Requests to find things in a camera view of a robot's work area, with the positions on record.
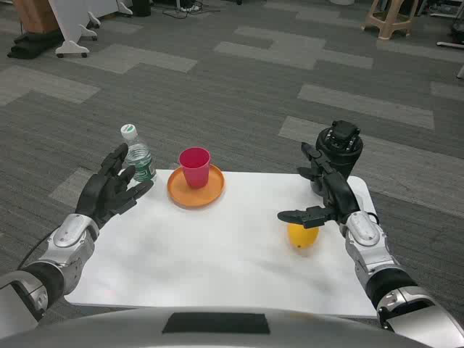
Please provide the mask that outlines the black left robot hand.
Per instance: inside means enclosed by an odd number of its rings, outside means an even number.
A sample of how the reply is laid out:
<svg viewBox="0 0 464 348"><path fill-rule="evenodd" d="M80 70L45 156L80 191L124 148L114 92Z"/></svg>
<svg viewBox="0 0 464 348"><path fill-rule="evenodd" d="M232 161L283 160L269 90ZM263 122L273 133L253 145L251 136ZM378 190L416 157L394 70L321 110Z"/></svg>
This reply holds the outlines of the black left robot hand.
<svg viewBox="0 0 464 348"><path fill-rule="evenodd" d="M129 187L136 168L123 168L128 154L128 145L123 143L109 153L98 173L93 174L84 186L75 212L91 218L102 228L114 216L121 215L137 204L137 200L154 185L152 180Z"/></svg>

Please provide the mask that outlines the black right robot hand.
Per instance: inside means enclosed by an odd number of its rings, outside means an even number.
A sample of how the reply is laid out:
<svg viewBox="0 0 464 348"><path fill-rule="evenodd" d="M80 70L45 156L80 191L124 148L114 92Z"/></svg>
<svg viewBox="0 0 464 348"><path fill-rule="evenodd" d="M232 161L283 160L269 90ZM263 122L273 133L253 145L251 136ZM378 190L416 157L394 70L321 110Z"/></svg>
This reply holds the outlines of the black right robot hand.
<svg viewBox="0 0 464 348"><path fill-rule="evenodd" d="M313 191L323 198L324 206L281 211L277 218L304 228L320 227L328 221L334 221L339 225L342 236L346 236L349 216L360 211L347 178L362 153L363 145L359 144L351 151L343 152L332 146L316 147L303 142L301 150L311 166L298 167L297 171L300 176L315 184Z"/></svg>

